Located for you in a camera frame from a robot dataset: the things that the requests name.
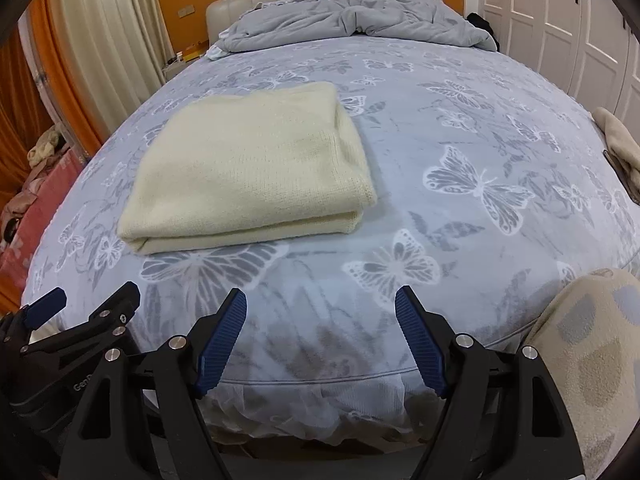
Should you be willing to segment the wall socket plate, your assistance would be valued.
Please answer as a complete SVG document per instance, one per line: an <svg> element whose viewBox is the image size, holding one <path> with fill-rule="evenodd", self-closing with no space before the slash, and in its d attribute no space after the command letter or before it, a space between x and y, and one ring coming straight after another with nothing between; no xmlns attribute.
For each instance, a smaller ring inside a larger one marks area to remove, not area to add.
<svg viewBox="0 0 640 480"><path fill-rule="evenodd" d="M188 6L184 6L183 8L178 10L178 17L185 18L188 15L191 15L195 12L194 5L189 4Z"/></svg>

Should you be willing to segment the black item by wardrobe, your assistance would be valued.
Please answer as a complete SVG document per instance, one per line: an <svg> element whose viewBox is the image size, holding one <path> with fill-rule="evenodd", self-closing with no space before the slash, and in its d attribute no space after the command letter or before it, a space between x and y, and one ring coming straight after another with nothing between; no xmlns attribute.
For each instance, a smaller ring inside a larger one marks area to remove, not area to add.
<svg viewBox="0 0 640 480"><path fill-rule="evenodd" d="M488 34L491 36L491 38L495 41L496 44L496 48L497 51L500 51L500 44L499 41L497 39L497 36L494 32L494 30L491 27L491 24L489 24L488 21L486 21L484 18L482 18L480 15L478 15L477 13L469 13L466 16L466 20L471 23L473 26L480 28L480 29L484 29L486 30L486 32L488 32Z"/></svg>

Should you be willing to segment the blue butterfly bed sheet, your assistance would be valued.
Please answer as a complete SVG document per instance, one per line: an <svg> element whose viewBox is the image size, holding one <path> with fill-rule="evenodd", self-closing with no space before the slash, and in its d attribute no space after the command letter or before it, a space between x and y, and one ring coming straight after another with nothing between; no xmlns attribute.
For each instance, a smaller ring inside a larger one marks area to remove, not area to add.
<svg viewBox="0 0 640 480"><path fill-rule="evenodd" d="M362 137L378 192L355 232L156 256L117 237L139 162L181 107L322 80ZM201 404L216 439L427 432L437 402L397 324L396 290L412 287L458 332L506 349L573 278L637 271L639 209L603 151L583 107L499 53L353 36L203 58L89 162L43 234L22 299L64 289L66 328L134 282L130 330L149 351L236 287L247 319Z"/></svg>

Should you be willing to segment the white wardrobe doors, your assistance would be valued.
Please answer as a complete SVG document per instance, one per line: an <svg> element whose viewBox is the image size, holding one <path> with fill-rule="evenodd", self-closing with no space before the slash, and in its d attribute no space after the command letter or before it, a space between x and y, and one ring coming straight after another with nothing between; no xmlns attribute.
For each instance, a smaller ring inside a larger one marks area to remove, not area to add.
<svg viewBox="0 0 640 480"><path fill-rule="evenodd" d="M639 134L639 35L613 0L464 0L500 51Z"/></svg>

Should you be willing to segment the bedside table with items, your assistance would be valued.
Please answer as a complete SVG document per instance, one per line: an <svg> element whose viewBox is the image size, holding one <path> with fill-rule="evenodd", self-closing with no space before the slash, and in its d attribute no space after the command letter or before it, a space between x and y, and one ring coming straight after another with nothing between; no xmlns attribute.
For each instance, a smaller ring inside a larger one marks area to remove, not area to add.
<svg viewBox="0 0 640 480"><path fill-rule="evenodd" d="M197 44L179 51L171 58L165 67L163 68L163 75L166 81L170 81L172 78L180 74L192 63L201 58L209 48L208 41L201 41Z"/></svg>

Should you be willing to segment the beige clothes on bed edge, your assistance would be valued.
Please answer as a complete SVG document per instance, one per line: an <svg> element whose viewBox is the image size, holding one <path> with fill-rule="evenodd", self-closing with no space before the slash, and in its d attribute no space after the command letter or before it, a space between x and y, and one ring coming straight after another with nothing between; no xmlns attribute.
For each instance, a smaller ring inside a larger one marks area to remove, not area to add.
<svg viewBox="0 0 640 480"><path fill-rule="evenodd" d="M604 136L606 160L620 179L630 199L639 203L639 144L624 124L604 107L591 112L594 123Z"/></svg>

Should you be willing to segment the cream sheer curtain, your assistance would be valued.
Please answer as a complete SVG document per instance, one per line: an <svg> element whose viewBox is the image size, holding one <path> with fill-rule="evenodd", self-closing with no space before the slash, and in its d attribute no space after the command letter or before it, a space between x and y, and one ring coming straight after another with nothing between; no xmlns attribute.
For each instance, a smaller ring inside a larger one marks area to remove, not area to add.
<svg viewBox="0 0 640 480"><path fill-rule="evenodd" d="M80 102L109 136L166 84L175 51L158 0L48 0Z"/></svg>

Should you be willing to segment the pink patterned blanket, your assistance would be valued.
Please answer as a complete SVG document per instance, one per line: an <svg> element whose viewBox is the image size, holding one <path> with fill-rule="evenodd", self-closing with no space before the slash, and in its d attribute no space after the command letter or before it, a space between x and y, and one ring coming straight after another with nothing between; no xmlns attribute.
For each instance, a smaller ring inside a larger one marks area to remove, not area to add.
<svg viewBox="0 0 640 480"><path fill-rule="evenodd" d="M50 224L58 207L80 175L82 163L73 151L66 152L44 177L37 198L26 210L17 232L7 248L1 251L1 311L16 311L32 257L40 238Z"/></svg>

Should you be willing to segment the orange curtain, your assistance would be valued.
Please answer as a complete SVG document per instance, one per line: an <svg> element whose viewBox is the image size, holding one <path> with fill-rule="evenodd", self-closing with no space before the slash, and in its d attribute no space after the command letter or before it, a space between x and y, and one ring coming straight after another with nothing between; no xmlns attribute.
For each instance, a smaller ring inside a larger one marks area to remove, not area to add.
<svg viewBox="0 0 640 480"><path fill-rule="evenodd" d="M13 26L1 41L1 201L22 187L29 173L27 152L54 124L86 156L104 143L103 128L72 75L70 56L54 24L53 0L32 0L27 32Z"/></svg>

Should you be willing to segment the grey crumpled duvet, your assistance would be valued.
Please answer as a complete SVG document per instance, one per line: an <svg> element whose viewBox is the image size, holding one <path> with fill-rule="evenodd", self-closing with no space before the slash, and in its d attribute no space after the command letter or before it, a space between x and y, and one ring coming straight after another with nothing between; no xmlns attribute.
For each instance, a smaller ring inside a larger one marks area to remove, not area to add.
<svg viewBox="0 0 640 480"><path fill-rule="evenodd" d="M258 3L223 30L205 56L354 35L497 50L491 34L442 0L279 0Z"/></svg>

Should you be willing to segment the cream knit sweater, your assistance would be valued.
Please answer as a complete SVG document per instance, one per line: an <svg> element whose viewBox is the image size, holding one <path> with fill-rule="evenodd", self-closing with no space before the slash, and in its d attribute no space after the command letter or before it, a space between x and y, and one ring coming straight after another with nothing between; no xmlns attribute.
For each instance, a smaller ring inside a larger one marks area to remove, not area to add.
<svg viewBox="0 0 640 480"><path fill-rule="evenodd" d="M142 156L117 234L151 255L350 233L377 201L337 88L307 82L179 110Z"/></svg>

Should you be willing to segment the spotted beige pyjama leg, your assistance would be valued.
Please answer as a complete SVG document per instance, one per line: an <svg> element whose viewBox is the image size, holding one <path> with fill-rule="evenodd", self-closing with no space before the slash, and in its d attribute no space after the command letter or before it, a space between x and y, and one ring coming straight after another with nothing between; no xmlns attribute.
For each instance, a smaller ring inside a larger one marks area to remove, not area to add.
<svg viewBox="0 0 640 480"><path fill-rule="evenodd" d="M586 477L613 463L639 421L639 280L601 269L566 285L524 340L561 393Z"/></svg>

